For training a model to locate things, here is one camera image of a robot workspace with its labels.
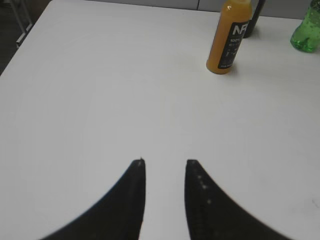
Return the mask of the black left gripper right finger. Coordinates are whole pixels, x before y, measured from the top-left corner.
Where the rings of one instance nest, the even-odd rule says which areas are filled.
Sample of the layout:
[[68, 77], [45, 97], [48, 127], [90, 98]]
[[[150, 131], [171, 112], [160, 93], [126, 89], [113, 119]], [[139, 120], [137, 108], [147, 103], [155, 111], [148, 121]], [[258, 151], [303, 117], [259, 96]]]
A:
[[233, 201], [196, 159], [185, 167], [184, 205], [192, 240], [285, 240]]

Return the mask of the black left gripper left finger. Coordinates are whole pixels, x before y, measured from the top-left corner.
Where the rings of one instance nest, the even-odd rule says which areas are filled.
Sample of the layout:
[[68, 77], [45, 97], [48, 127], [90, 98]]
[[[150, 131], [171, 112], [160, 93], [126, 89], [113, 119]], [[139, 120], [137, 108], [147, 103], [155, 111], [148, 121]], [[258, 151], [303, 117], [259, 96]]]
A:
[[146, 203], [146, 164], [133, 160], [90, 209], [45, 240], [137, 240]]

